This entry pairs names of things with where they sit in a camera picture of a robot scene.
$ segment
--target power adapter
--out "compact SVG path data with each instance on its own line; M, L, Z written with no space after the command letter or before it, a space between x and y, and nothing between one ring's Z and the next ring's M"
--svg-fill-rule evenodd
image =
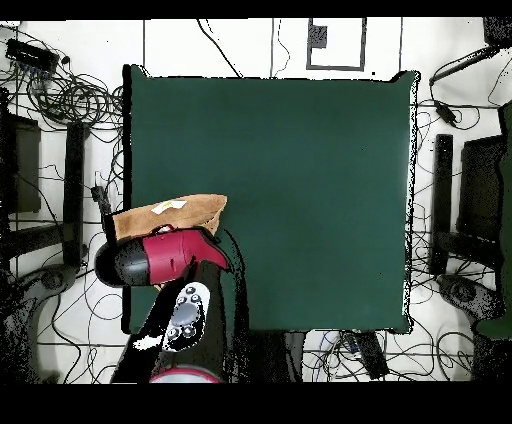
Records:
M434 100L434 106L436 107L436 112L441 117L441 119L454 127L455 114L450 110L450 108L445 104L439 103L437 100Z

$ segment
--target red part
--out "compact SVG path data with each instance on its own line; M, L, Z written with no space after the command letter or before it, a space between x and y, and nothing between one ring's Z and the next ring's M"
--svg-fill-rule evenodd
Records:
M149 261L149 281L162 284L180 278L193 260L227 269L225 256L200 230L178 230L142 239Z

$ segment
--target green board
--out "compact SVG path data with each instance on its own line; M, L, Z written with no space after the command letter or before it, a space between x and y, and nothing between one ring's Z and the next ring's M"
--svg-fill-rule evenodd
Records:
M132 66L131 206L228 196L221 225L244 258L252 329L405 331L416 85L413 72L393 82L149 78ZM232 274L221 283L230 315ZM156 294L132 290L131 331Z

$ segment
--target cable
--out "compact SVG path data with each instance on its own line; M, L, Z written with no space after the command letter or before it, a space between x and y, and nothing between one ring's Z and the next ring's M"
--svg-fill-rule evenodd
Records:
M278 74L279 72L282 72L282 71L284 71L284 70L286 69L286 67L288 66L288 62L289 62L289 60L290 60L290 58L291 58L291 56L290 56L290 52L289 52L289 51L288 51L288 49L284 46L284 44L283 44L283 43L281 43L281 40L280 40L280 38L279 38L279 35L280 35L280 32L281 32L281 21L282 21L282 19L279 19L279 27L278 27L278 29L277 29L277 42L281 45L281 47L282 47L283 49L285 49L285 50L286 50L286 54L288 55L288 59L286 59L286 63L284 64L284 67L283 67L282 69L279 69L279 71L277 71L277 72L275 73L274 78L277 78L277 74Z
M59 311L59 307L60 307L60 302L61 302L61 297L60 297L60 293L57 295L57 307L55 308L55 311L53 312L53 315L52 315L52 319L51 319L51 326L53 328L53 331L55 332L55 334L57 334L57 336L59 336L62 340L65 340L66 342L68 342L69 344L73 345L74 347L77 348L78 350L78 357L76 358L75 362L73 363L73 366L69 369L68 373L66 374L66 377L64 377L64 382L63 384L66 384L67 381L68 381L68 378L69 376L71 375L71 373L73 372L73 370L75 369L75 367L77 366L78 364L78 361L80 361L80 358L82 357L82 350L80 349L79 346L76 345L76 343L72 342L71 340L69 340L67 337L63 336L59 330L57 330L57 327L55 326L55 316L57 315L57 312Z
M38 193L41 195L41 197L43 198L44 202L46 203L46 207L48 208L48 212L50 212L50 215L53 219L53 222L55 223L55 225L57 226L57 228L59 229L59 236L60 236L60 241L62 243L62 245L64 245L64 234L62 234L62 228L61 226L59 225L59 223L57 222L57 217L55 216L55 214L53 213L52 211L52 208L50 207L50 203L48 203L48 199L46 199L46 196L43 194L43 192L37 187L35 186L34 184L32 184L30 181L26 180L23 176L21 176L19 173L16 174L18 176L18 178L22 181L24 181L26 184L28 184L29 186L33 187L35 190L38 191Z
M235 73L235 75L238 77L238 78L243 78L243 75L241 73L239 73L234 67L233 65L231 64L231 62L228 60L228 58L226 57L226 55L224 54L224 52L222 51L222 49L219 47L219 45L217 44L217 42L210 36L210 34L208 34L203 26L201 25L201 21L199 19L196 19L196 22L197 22L197 25L199 25L199 28L201 29L201 32L206 35L206 37L213 43L213 45L215 47L217 47L217 50L219 51L219 53L222 55L222 57L224 58L224 60L227 62L227 64L229 65L229 67L233 70L233 72Z
M492 105L494 106L498 106L498 107L501 107L499 104L497 103L494 103L492 100L491 100L491 96L492 96L492 93L494 93L494 90L496 90L496 87L498 86L498 82L501 78L501 76L503 75L503 72L505 72L505 69L507 69L507 66L510 65L510 62L512 62L512 57L508 60L508 62L505 64L505 66L503 67L503 69L501 70L501 72L498 74L498 77L496 78L496 81L494 82L494 85L492 86L492 90L491 92L489 93L489 95L487 96L487 101L489 103L491 103Z
M464 334L464 333L461 333L460 331L448 331L448 332L444 333L443 335L441 335L441 336L437 339L437 343L436 343L436 345L435 345L435 346L436 346L436 357L437 357L437 362L438 362L438 364L439 364L439 368L441 369L441 372L442 372L442 374L443 374L444 378L446 378L446 380L447 380L447 381L451 381L451 380L450 380L450 378L448 377L448 375L446 374L446 372L445 372L445 370L444 370L444 366L448 366L448 367L450 367L450 368L453 368L453 363L457 363L459 366L461 366L462 368L464 368L466 371L471 372L470 367L469 367L469 366L464 365L464 364L462 363L462 361L461 361L461 362L457 362L457 361L455 361L453 358L448 357L448 358L452 361L452 365L451 365L451 366L449 366L449 365L447 365L447 364L444 364L444 363L443 363L443 361L441 360L441 355L440 355L440 350L441 350L441 349L440 349L440 347L439 347L439 346L440 346L440 344L441 344L441 341L442 341L445 337L450 336L450 335L457 335L457 336L463 337L463 338L465 338L466 340L469 340L469 341L473 344L473 339L472 339L472 338L470 338L468 335L466 335L466 334ZM462 353L461 351L459 351L459 352L457 353L457 356L459 357L459 359L460 359L460 354L461 354L461 353Z

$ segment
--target sticker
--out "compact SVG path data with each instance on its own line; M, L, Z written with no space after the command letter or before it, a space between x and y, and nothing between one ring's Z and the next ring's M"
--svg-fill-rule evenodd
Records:
M186 200L166 200L165 202L160 203L157 207L151 209L151 212L160 215L163 211L169 208L181 209L185 203L187 203Z

